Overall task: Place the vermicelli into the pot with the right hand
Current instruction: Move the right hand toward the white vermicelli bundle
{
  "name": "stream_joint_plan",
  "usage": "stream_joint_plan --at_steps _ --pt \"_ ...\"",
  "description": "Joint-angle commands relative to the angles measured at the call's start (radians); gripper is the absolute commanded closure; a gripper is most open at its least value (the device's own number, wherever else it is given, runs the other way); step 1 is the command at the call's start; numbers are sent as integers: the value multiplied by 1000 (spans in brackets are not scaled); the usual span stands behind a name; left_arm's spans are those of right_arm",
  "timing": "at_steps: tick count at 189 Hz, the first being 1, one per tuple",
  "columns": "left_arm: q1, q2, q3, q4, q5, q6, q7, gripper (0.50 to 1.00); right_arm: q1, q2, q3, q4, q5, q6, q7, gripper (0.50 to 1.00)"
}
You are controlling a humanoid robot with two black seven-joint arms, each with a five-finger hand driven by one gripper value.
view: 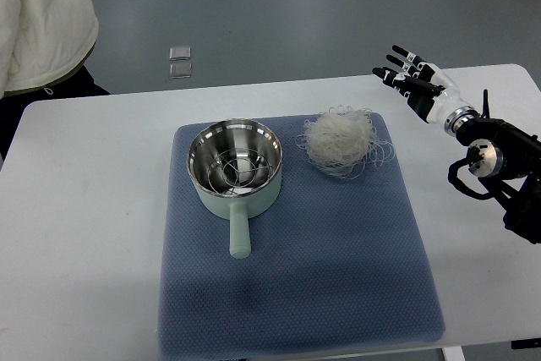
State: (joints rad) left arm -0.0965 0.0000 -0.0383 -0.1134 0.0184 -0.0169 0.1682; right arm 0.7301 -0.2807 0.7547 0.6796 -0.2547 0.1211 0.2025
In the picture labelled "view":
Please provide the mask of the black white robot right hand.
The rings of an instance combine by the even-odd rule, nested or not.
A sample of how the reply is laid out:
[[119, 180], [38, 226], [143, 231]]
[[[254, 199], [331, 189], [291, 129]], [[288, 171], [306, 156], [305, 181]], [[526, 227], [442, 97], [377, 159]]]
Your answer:
[[450, 129], [454, 119], [474, 108], [461, 98], [456, 83], [433, 63], [398, 45], [386, 59], [393, 66], [372, 69], [382, 83], [407, 100], [407, 105], [426, 123]]

